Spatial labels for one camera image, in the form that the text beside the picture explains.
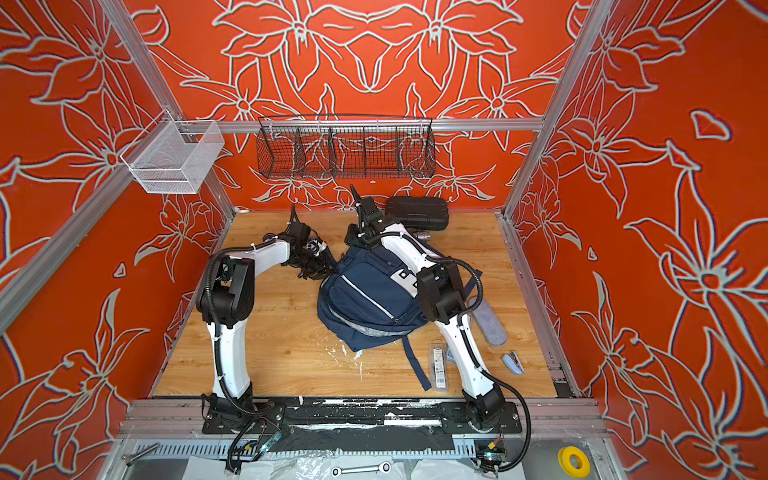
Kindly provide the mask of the navy blue student backpack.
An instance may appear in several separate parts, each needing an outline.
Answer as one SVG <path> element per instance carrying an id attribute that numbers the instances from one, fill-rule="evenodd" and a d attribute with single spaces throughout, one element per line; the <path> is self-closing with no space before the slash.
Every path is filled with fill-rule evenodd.
<path id="1" fill-rule="evenodd" d="M 399 341 L 422 388 L 432 388 L 408 339 L 432 321 L 418 300 L 415 274 L 384 247 L 350 248 L 321 283 L 317 314 L 355 352 Z"/>

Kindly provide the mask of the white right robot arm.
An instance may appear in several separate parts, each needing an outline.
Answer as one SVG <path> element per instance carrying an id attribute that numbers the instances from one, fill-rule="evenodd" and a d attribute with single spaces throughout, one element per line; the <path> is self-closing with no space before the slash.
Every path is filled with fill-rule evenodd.
<path id="1" fill-rule="evenodd" d="M 384 214 L 372 198 L 357 198 L 354 205 L 358 217 L 355 235 L 362 245 L 384 247 L 415 274 L 422 311 L 442 333 L 459 369 L 471 425 L 480 431 L 494 428 L 506 408 L 503 392 L 508 391 L 520 403 L 520 417 L 530 433 L 525 399 L 487 370 L 467 323 L 484 295 L 476 271 L 467 262 L 440 255 L 423 244 L 400 222 Z"/>

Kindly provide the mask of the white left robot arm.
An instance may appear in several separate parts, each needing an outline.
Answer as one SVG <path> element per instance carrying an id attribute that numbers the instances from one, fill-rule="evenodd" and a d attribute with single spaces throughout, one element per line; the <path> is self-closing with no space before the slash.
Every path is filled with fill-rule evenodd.
<path id="1" fill-rule="evenodd" d="M 220 250 L 204 270 L 196 308 L 212 344 L 212 406 L 222 406 L 226 413 L 256 416 L 267 411 L 253 402 L 245 333 L 255 306 L 256 278 L 276 266 L 295 268 L 300 279 L 308 280 L 323 280 L 336 271 L 327 243 L 296 218 L 258 244 Z"/>

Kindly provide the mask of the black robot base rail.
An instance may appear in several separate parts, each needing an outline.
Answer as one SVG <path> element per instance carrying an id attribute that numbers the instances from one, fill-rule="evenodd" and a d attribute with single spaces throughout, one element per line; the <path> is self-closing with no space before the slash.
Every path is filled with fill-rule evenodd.
<path id="1" fill-rule="evenodd" d="M 448 434 L 519 434 L 523 425 L 515 405 L 485 419 L 464 401 L 446 399 L 263 398 L 256 414 L 247 416 L 214 394 L 201 400 L 205 434 L 240 432 L 249 422 L 257 432 L 365 429 L 375 427 L 433 428 Z"/>

